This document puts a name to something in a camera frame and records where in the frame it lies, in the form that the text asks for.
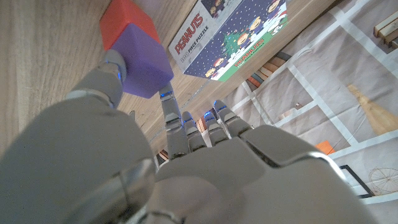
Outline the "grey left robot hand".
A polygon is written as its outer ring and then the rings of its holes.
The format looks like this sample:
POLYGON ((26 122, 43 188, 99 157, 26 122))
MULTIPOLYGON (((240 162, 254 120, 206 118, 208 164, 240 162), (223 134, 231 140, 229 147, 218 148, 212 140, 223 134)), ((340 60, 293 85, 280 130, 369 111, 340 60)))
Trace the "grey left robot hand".
POLYGON ((2 223, 374 223, 340 167, 222 102, 207 147, 171 85, 160 99, 170 159, 161 167, 117 110, 126 64, 115 50, 43 110, 1 157, 2 223))

